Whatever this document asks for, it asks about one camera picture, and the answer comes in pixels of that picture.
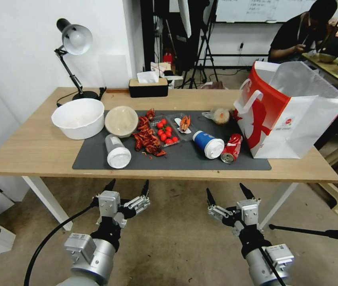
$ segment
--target lamp arm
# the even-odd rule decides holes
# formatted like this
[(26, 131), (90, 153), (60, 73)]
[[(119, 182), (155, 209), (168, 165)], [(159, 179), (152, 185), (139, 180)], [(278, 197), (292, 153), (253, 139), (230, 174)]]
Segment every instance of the lamp arm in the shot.
[(67, 64), (65, 63), (63, 56), (65, 54), (67, 54), (67, 51), (62, 49), (63, 46), (60, 46), (59, 48), (57, 48), (55, 50), (55, 54), (59, 57), (60, 61), (62, 62), (64, 68), (66, 69), (66, 71), (68, 72), (70, 79), (72, 80), (72, 82), (74, 83), (74, 85), (76, 86), (76, 88), (79, 91), (80, 95), (83, 95), (83, 90), (82, 90), (82, 83), (78, 80), (78, 78), (72, 74), (72, 72), (70, 71), (70, 69), (68, 68)]

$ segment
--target red soda can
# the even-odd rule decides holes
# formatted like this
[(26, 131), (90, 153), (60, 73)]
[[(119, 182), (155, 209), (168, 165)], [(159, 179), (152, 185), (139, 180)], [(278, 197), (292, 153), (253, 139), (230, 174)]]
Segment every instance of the red soda can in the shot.
[(231, 135), (222, 151), (221, 160), (228, 164), (234, 162), (238, 158), (239, 152), (241, 151), (241, 141), (241, 134), (235, 133)]

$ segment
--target cup lid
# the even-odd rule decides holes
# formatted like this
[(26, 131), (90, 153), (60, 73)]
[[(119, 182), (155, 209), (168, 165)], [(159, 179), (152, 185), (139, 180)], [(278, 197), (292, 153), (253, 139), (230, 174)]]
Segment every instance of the cup lid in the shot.
[(205, 146), (205, 155), (209, 159), (215, 159), (220, 156), (224, 148), (224, 141), (222, 139), (215, 138), (210, 140)]
[(122, 169), (129, 164), (132, 156), (125, 147), (117, 147), (108, 153), (107, 162), (115, 169)]

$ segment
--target crayfish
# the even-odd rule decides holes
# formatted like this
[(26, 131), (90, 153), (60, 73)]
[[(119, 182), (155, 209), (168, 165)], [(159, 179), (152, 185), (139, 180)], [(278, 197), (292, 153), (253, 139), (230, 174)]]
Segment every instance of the crayfish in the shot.
[(138, 118), (137, 130), (140, 130), (138, 133), (132, 134), (136, 139), (135, 149), (140, 151), (143, 147), (145, 150), (157, 157), (163, 156), (166, 154), (165, 151), (162, 151), (160, 148), (160, 141), (154, 135), (154, 130), (149, 128), (148, 118), (145, 116), (140, 116)]
[(149, 109), (148, 112), (146, 113), (146, 117), (148, 118), (148, 120), (152, 121), (154, 116), (155, 116), (154, 108)]
[(186, 115), (182, 118), (180, 122), (180, 130), (181, 132), (185, 132), (190, 126), (190, 115), (187, 117)]

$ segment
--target bowl on desk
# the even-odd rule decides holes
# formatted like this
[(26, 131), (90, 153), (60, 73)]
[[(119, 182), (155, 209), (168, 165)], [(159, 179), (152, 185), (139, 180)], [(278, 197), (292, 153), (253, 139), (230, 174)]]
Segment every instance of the bowl on desk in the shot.
[(58, 107), (51, 120), (70, 139), (90, 138), (104, 128), (104, 105), (97, 99), (76, 99)]
[(137, 128), (138, 115), (128, 106), (112, 108), (105, 117), (107, 131), (119, 138), (129, 137)]
[(322, 53), (319, 54), (319, 60), (326, 64), (333, 62), (335, 59), (336, 59), (336, 56), (332, 56), (329, 54), (322, 54)]

